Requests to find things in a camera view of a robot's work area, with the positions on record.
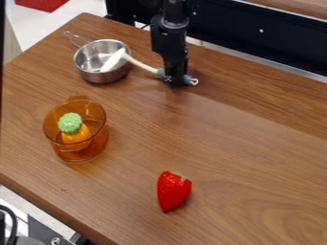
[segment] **toy vegetable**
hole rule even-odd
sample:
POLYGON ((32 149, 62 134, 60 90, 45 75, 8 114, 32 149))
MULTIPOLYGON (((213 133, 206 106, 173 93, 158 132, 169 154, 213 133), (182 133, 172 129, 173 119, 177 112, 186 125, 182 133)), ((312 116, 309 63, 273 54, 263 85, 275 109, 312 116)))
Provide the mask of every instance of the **toy vegetable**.
MULTIPOLYGON (((61 131, 61 140, 64 144, 77 144, 91 138, 91 132, 87 125, 83 123, 78 113, 67 113, 63 115, 58 123, 61 131)), ((90 142, 85 145, 78 145, 76 149, 86 148, 90 142)))

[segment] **saucepan handle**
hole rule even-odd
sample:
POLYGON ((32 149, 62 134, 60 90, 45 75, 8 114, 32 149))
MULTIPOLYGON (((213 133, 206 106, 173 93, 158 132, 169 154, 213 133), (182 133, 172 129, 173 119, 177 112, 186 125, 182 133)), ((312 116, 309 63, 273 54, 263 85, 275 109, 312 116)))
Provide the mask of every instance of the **saucepan handle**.
POLYGON ((86 40, 85 38, 77 35, 77 34, 74 34, 74 33, 71 33, 70 31, 66 31, 64 33, 64 35, 71 41, 71 43, 73 43, 75 46, 77 46, 78 48, 80 48, 81 46, 83 46, 84 44, 86 43, 89 43, 88 40, 86 40))

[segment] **silver pan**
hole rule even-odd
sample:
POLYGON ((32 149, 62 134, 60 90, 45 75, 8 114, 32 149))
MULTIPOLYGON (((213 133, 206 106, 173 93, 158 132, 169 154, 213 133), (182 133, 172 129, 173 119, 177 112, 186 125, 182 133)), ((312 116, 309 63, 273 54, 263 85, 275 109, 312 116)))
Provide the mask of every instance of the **silver pan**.
POLYGON ((131 64, 122 59, 108 72, 101 72, 100 68, 108 58, 122 47, 131 55, 130 48, 123 42, 114 39, 102 39, 93 42, 85 40, 69 31, 64 33, 79 49, 74 55, 74 63, 81 76, 93 83, 109 83, 124 77, 130 70, 131 64))

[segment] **red strawberry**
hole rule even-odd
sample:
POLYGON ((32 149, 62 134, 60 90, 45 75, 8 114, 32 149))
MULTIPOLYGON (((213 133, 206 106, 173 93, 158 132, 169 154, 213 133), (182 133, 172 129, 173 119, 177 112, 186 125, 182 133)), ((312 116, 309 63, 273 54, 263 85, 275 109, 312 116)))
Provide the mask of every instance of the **red strawberry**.
POLYGON ((181 206, 192 190, 192 182, 180 172, 163 172, 159 177, 157 193, 163 212, 181 206))

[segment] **wooden table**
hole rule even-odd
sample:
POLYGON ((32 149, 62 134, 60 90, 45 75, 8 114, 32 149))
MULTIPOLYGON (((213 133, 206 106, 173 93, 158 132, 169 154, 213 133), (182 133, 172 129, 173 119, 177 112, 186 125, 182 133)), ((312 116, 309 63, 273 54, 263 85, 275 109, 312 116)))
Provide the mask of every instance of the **wooden table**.
POLYGON ((171 90, 141 70, 94 86, 72 61, 71 31, 116 38, 154 66, 149 33, 82 14, 5 69, 1 183, 97 244, 325 244, 327 85, 202 47, 190 48, 198 87, 171 90), (42 132, 75 94, 105 108, 104 153, 70 167, 42 132), (162 213, 156 182, 179 170, 187 205, 162 213))
POLYGON ((248 2, 327 19, 326 0, 248 0, 248 2))

